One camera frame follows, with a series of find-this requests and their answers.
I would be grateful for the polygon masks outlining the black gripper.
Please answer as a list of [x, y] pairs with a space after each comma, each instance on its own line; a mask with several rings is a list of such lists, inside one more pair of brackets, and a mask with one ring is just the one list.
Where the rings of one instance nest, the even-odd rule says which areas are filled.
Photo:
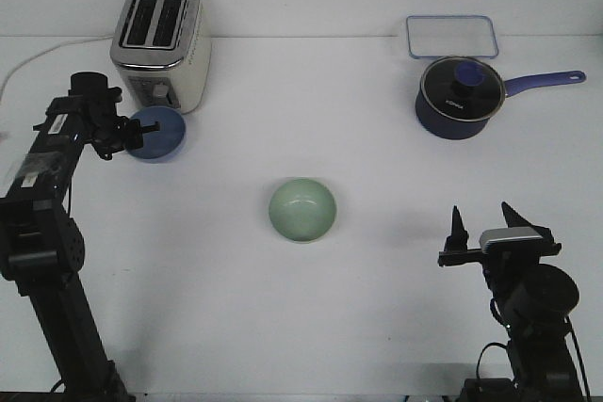
[[444, 250], [439, 253], [439, 266], [456, 266], [479, 263], [488, 289], [494, 299], [506, 298], [520, 282], [526, 271], [538, 265], [540, 259], [560, 253], [562, 244], [555, 241], [546, 228], [540, 228], [517, 213], [509, 203], [503, 201], [501, 210], [509, 228], [530, 227], [543, 239], [505, 244], [484, 254], [481, 247], [469, 249], [468, 231], [464, 227], [460, 210], [452, 208], [450, 235], [445, 241]]
[[122, 89], [110, 88], [102, 73], [74, 73], [68, 94], [80, 100], [78, 109], [87, 127], [87, 142], [104, 160], [111, 160], [114, 153], [141, 148], [143, 132], [160, 130], [158, 121], [141, 125], [140, 120], [120, 116], [117, 104], [122, 101]]

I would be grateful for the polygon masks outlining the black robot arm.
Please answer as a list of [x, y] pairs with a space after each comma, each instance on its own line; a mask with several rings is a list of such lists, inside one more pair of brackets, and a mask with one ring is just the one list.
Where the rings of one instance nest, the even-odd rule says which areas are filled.
[[465, 380], [461, 401], [589, 401], [579, 343], [569, 314], [579, 303], [579, 289], [560, 268], [542, 263], [561, 243], [549, 228], [535, 225], [502, 203], [501, 229], [481, 234], [468, 246], [459, 209], [451, 214], [451, 231], [439, 253], [439, 266], [481, 265], [492, 293], [490, 312], [508, 334], [502, 345], [511, 378]]
[[1, 199], [1, 274], [28, 297], [64, 386], [65, 401], [132, 401], [94, 322], [79, 272], [85, 242], [63, 201], [85, 146], [100, 158], [142, 146], [143, 126], [117, 112], [122, 91], [77, 72], [56, 97]]

